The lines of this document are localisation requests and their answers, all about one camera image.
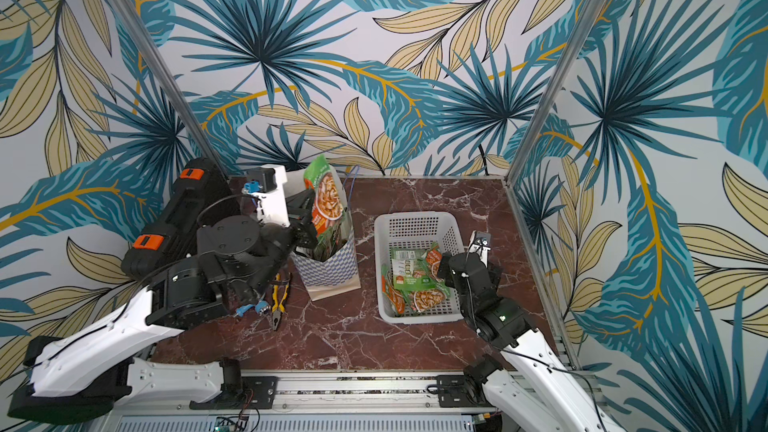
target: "barcode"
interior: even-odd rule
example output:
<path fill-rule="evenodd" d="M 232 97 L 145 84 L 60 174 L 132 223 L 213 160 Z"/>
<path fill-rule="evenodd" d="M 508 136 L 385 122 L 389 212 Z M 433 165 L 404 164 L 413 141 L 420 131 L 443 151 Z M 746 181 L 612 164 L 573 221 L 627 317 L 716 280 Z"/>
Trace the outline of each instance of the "barcode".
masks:
<path fill-rule="evenodd" d="M 414 259 L 416 258 L 416 252 L 413 250 L 398 250 L 395 252 L 395 258 L 398 260 L 403 260 L 406 258 Z"/>

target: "orange clip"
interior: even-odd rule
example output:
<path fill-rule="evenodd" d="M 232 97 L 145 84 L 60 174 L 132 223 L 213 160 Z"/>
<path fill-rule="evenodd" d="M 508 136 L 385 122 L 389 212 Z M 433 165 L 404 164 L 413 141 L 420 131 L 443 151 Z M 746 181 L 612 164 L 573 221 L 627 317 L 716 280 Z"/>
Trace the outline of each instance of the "orange clip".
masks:
<path fill-rule="evenodd" d="M 205 174 L 205 170 L 202 168 L 185 168 L 181 172 L 181 178 L 192 178 L 193 180 L 200 180 Z"/>
<path fill-rule="evenodd" d="M 144 234 L 134 242 L 134 248 L 148 248 L 149 250 L 158 250 L 165 237 L 157 234 Z"/>

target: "pliers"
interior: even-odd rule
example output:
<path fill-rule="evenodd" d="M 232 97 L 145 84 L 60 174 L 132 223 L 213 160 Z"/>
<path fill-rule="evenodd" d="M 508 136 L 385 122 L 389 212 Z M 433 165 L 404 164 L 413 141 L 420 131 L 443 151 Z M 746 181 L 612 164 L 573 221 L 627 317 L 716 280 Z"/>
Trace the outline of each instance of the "pliers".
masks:
<path fill-rule="evenodd" d="M 275 280 L 277 282 L 280 281 L 280 273 L 278 272 L 277 276 L 275 277 Z M 283 307 L 283 302 L 286 300 L 286 297 L 288 297 L 288 287 L 290 286 L 290 276 L 287 281 L 285 281 L 285 289 L 283 290 L 283 297 L 280 298 L 280 301 L 277 301 L 277 293 L 280 290 L 280 284 L 275 284 L 272 287 L 272 330 L 276 331 L 277 326 L 280 325 L 280 318 L 283 315 L 283 312 L 286 311 L 285 307 Z"/>

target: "black cable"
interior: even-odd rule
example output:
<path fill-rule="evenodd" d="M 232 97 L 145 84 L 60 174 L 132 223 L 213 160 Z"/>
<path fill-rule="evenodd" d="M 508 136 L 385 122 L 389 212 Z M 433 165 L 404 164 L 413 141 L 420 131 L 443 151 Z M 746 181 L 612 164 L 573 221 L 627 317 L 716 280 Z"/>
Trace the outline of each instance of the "black cable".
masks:
<path fill-rule="evenodd" d="M 475 320 L 475 305 L 472 302 L 472 286 L 469 283 L 469 277 L 466 277 L 466 279 L 467 279 L 467 290 L 469 291 L 470 314 L 471 314 L 472 320 L 474 321 Z M 490 345 L 491 347 L 493 347 L 494 349 L 496 349 L 496 350 L 498 350 L 500 352 L 505 352 L 506 354 L 517 355 L 518 357 L 522 357 L 522 358 L 526 358 L 526 359 L 529 359 L 529 360 L 533 360 L 534 362 L 539 362 L 540 364 L 545 366 L 548 370 L 556 370 L 557 372 L 562 372 L 564 374 L 570 374 L 570 375 L 573 375 L 575 377 L 582 378 L 584 380 L 584 382 L 587 383 L 587 386 L 589 387 L 589 393 L 592 396 L 592 403 L 594 404 L 594 412 L 598 415 L 598 420 L 600 421 L 600 426 L 602 427 L 602 430 L 605 432 L 605 424 L 603 424 L 603 418 L 600 416 L 600 407 L 598 406 L 598 399 L 594 395 L 594 389 L 592 389 L 592 384 L 590 384 L 589 380 L 585 379 L 581 374 L 579 374 L 577 372 L 574 372 L 572 370 L 565 370 L 565 369 L 554 368 L 550 364 L 547 364 L 546 362 L 544 362 L 543 360 L 539 360 L 537 358 L 531 357 L 530 355 L 520 354 L 519 352 L 514 352 L 513 350 L 506 350 L 505 348 L 497 347 L 494 344 L 491 344 L 490 342 L 488 342 L 488 345 Z"/>
<path fill-rule="evenodd" d="M 259 409 L 257 409 L 257 408 L 254 409 L 254 410 L 256 411 L 256 416 L 258 418 L 256 419 L 256 425 L 254 426 L 253 429 L 250 430 L 250 432 L 254 432 L 254 430 L 259 427 L 259 424 L 261 424 L 261 412 L 259 412 Z"/>
<path fill-rule="evenodd" d="M 205 213 L 206 213 L 206 212 L 208 212 L 209 210 L 211 210 L 213 207 L 216 207 L 216 206 L 218 206 L 219 204 L 221 204 L 221 203 L 222 203 L 222 202 L 224 202 L 225 200 L 229 200 L 230 198 L 240 198 L 240 197 L 248 197 L 248 198 L 254 198 L 253 196 L 249 196 L 248 194 L 243 194 L 243 193 L 240 193 L 240 194 L 232 194 L 231 196 L 227 196 L 227 197 L 222 197 L 222 198 L 220 198 L 219 200 L 217 200 L 217 201 L 216 201 L 216 202 L 214 202 L 213 204 L 211 204 L 211 205 L 207 206 L 206 208 L 204 208 L 203 210 L 201 210 L 199 214 L 197 214 L 197 219 L 195 219 L 195 221 L 197 222 L 197 227 L 202 227 L 202 226 L 203 226 L 203 224 L 201 224 L 201 223 L 200 223 L 200 219 L 201 219 L 201 218 L 202 218 L 202 217 L 205 215 Z"/>
<path fill-rule="evenodd" d="M 488 163 L 485 161 L 485 151 L 482 149 L 481 144 L 478 144 L 478 149 L 480 149 L 480 157 L 482 158 L 482 165 L 485 168 L 485 175 L 488 176 Z"/>

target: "yellow pliers handle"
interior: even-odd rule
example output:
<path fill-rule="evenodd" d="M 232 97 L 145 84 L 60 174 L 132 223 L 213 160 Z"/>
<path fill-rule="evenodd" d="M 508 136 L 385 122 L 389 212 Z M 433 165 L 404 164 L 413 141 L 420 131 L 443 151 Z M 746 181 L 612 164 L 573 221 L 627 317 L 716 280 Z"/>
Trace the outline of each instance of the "yellow pliers handle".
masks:
<path fill-rule="evenodd" d="M 278 281 L 280 280 L 280 274 L 277 274 L 277 276 L 275 277 L 275 280 L 278 280 Z M 289 286 L 290 286 L 290 284 L 286 284 L 286 287 L 283 290 L 283 297 L 280 299 L 279 302 L 277 301 L 277 293 L 278 293 L 278 290 L 280 289 L 280 286 L 279 285 L 273 285 L 272 286 L 272 304 L 273 304 L 272 305 L 272 312 L 275 312 L 278 309 L 281 312 L 285 312 L 286 311 L 285 308 L 283 307 L 283 302 L 286 300 L 286 297 L 288 297 L 288 287 Z"/>

